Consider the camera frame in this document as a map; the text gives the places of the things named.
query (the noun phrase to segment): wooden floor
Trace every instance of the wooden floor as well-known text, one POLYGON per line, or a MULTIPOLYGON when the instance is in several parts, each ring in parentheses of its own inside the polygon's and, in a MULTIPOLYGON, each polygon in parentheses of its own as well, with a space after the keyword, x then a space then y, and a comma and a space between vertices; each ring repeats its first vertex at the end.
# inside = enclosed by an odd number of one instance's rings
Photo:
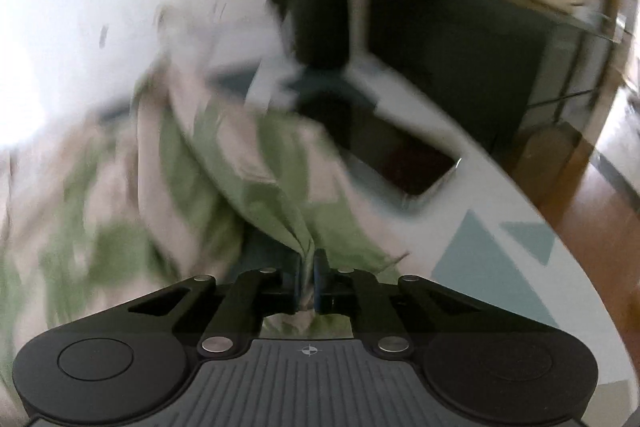
POLYGON ((597 161, 597 127, 591 142, 562 126, 540 129, 502 164, 591 279, 640 375, 640 216, 597 161))

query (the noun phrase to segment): metal screw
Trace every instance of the metal screw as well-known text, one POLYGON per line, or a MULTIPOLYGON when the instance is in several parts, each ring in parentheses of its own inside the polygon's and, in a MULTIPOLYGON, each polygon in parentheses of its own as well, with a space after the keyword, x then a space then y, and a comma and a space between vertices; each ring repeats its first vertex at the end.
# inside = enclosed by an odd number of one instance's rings
POLYGON ((402 337, 383 337, 378 341, 378 347, 388 353, 402 353, 409 349, 409 341, 402 337))
POLYGON ((224 353, 234 347, 234 341, 226 337, 209 337, 202 341, 202 349, 210 353, 224 353))

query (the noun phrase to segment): towel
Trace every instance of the towel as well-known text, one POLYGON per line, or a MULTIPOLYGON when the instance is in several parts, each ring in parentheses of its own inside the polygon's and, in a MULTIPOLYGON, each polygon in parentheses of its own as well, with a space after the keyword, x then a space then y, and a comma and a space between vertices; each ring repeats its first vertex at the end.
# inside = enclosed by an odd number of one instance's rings
MULTIPOLYGON (((89 117, 0 151, 0 425, 26 416, 12 362, 30 339, 193 275, 224 277, 246 223, 395 282, 405 247, 351 185, 319 124, 247 107, 165 49, 130 116, 89 117)), ((318 337, 344 324, 302 312, 269 335, 318 337)))

